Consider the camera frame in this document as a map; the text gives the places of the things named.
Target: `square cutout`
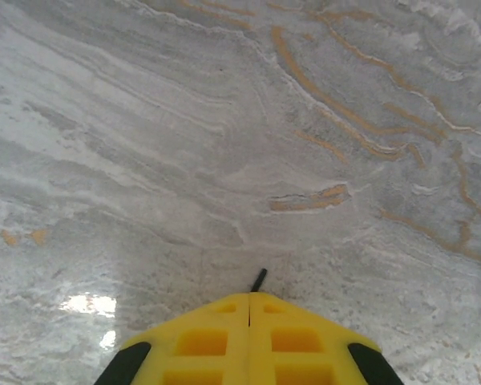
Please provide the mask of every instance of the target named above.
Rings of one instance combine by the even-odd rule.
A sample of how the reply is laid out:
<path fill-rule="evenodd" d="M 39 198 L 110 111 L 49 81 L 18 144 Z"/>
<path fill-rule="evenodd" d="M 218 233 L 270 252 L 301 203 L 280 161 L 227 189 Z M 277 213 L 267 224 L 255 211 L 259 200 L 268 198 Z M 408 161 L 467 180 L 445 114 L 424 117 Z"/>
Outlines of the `square cutout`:
<path fill-rule="evenodd" d="M 335 385 L 330 368 L 318 365 L 277 365 L 276 385 Z"/>
<path fill-rule="evenodd" d="M 264 312 L 270 314 L 283 313 L 283 309 L 273 305 L 272 303 L 266 303 L 264 305 Z"/>
<path fill-rule="evenodd" d="M 163 385 L 221 385 L 223 374 L 219 371 L 167 371 Z"/>
<path fill-rule="evenodd" d="M 235 303 L 228 303 L 226 305 L 223 305 L 219 307 L 216 312 L 217 313 L 235 313 L 237 310 L 237 306 L 235 306 Z"/>
<path fill-rule="evenodd" d="M 271 333 L 273 351 L 293 353 L 319 353 L 322 345 L 317 332 L 312 328 L 279 327 Z"/>
<path fill-rule="evenodd" d="M 221 329 L 193 329 L 183 333 L 175 355 L 226 355 L 228 332 Z"/>

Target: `black rod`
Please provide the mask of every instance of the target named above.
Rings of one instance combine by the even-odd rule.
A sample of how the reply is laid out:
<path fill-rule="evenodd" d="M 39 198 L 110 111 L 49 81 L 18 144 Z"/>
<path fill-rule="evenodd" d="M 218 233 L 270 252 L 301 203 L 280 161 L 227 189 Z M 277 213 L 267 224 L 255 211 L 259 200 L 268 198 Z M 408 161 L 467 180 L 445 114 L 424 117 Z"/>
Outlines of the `black rod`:
<path fill-rule="evenodd" d="M 260 273 L 258 274 L 258 277 L 257 277 L 255 283 L 253 283 L 253 286 L 251 287 L 252 293 L 256 293 L 260 289 L 260 287 L 262 286 L 262 282 L 264 281 L 266 275 L 267 275 L 267 269 L 260 270 Z"/>

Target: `yellow robot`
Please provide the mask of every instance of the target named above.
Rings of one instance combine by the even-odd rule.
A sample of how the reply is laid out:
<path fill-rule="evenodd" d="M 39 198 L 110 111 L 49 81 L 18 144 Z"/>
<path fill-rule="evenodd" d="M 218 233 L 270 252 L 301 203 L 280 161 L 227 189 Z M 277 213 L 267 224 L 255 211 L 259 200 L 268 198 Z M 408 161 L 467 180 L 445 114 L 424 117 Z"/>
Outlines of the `yellow robot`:
<path fill-rule="evenodd" d="M 95 385 L 402 385 L 376 343 L 259 293 L 266 274 L 132 338 Z"/>

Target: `marble floor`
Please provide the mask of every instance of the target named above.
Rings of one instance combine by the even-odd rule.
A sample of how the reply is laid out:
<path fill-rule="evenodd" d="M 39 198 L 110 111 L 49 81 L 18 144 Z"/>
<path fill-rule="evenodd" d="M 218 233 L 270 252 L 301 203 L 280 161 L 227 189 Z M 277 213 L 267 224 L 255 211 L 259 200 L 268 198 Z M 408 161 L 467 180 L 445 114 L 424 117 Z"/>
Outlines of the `marble floor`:
<path fill-rule="evenodd" d="M 481 0 L 0 0 L 0 384 L 265 291 L 481 385 Z"/>

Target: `yellow plastic body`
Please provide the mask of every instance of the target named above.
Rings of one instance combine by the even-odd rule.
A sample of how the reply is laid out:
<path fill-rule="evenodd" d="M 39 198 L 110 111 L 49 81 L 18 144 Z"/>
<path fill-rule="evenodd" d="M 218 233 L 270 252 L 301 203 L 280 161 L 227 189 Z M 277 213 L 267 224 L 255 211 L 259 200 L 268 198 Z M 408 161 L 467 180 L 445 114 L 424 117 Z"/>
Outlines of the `yellow plastic body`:
<path fill-rule="evenodd" d="M 366 385 L 347 349 L 368 338 L 269 294 L 234 294 L 126 342 L 152 349 L 133 385 Z"/>

